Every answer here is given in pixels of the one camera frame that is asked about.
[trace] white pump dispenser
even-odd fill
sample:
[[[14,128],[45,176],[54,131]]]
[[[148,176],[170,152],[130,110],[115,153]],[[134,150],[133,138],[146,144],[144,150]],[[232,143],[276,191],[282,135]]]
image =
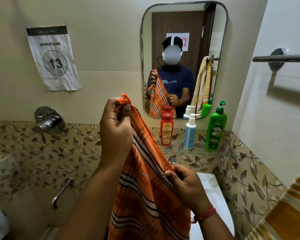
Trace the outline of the white pump dispenser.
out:
[[[195,106],[187,105],[187,108],[185,109],[185,114],[183,115],[184,119],[189,119],[190,114],[195,112]]]
[[[185,134],[184,134],[184,142],[183,146],[187,149],[193,148],[193,144],[195,142],[195,134],[196,134],[196,116],[198,114],[191,113],[189,116],[189,122],[186,124],[185,127]]]

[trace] mirror frame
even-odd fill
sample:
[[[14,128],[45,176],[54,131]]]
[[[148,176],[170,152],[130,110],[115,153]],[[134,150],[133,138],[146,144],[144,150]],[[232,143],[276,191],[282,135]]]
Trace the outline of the mirror frame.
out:
[[[221,61],[221,54],[222,54],[222,48],[223,48],[223,42],[225,40],[225,34],[226,34],[226,31],[227,31],[227,25],[228,25],[228,19],[229,19],[229,16],[228,16],[228,10],[226,8],[226,6],[219,2],[219,1],[187,1],[187,2],[168,2],[168,3],[158,3],[158,4],[154,4],[150,7],[148,7],[146,9],[146,11],[144,12],[143,16],[142,16],[142,21],[141,21],[141,30],[140,30],[140,33],[141,33],[141,60],[142,60],[142,101],[143,101],[143,109],[145,111],[145,113],[152,117],[152,118],[156,118],[156,119],[160,119],[158,117],[154,117],[154,116],[151,116],[149,115],[147,112],[146,112],[146,108],[145,108],[145,94],[144,94],[144,59],[143,59],[143,21],[144,21],[144,18],[145,18],[145,15],[146,13],[153,7],[156,7],[156,6],[165,6],[165,5],[181,5],[181,4],[202,4],[202,3],[215,3],[215,4],[218,4],[220,6],[222,6],[225,10],[225,15],[226,15],[226,20],[225,20],[225,27],[224,27],[224,32],[223,32],[223,37],[222,37],[222,43],[221,43],[221,50],[220,50],[220,55],[219,55],[219,63],[218,63],[218,68],[216,70],[216,73],[218,74],[218,71],[219,71],[219,66],[220,66],[220,61]],[[217,83],[217,77],[216,77],[216,82],[214,84],[214,89],[213,89],[213,93],[215,93],[216,91],[216,83]]]

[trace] towel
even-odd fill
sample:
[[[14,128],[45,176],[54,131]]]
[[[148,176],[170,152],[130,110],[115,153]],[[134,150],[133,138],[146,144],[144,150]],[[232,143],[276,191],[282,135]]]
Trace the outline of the towel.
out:
[[[195,83],[191,105],[195,106],[195,113],[201,117],[202,106],[208,103],[210,93],[211,61],[205,56],[201,62],[200,70]]]
[[[131,104],[126,94],[118,101]],[[122,169],[108,239],[188,240],[190,210],[164,176],[172,170],[135,106],[133,145]]]
[[[246,239],[300,239],[300,177],[286,190]]]
[[[148,88],[148,93],[150,95],[150,109],[149,115],[153,117],[161,117],[162,107],[164,105],[169,105],[168,92],[161,81],[159,74],[155,83],[153,83]],[[173,117],[176,117],[176,109],[172,106]]]

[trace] yellow striped towel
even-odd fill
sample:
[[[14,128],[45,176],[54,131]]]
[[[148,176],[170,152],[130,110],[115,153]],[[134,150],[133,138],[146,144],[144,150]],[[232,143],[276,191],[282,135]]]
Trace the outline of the yellow striped towel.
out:
[[[201,62],[191,101],[191,105],[195,106],[195,113],[199,115],[201,115],[202,106],[208,103],[210,93],[211,61],[207,62],[208,57],[204,57]]]
[[[300,177],[249,233],[247,240],[300,239]]]

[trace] door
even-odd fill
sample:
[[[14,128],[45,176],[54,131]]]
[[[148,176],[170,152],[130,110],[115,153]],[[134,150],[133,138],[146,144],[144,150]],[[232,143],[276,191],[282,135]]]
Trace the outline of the door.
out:
[[[180,64],[192,69],[196,77],[204,11],[177,11],[152,13],[152,68],[159,66],[162,42],[167,33],[190,33],[188,51],[184,51]]]

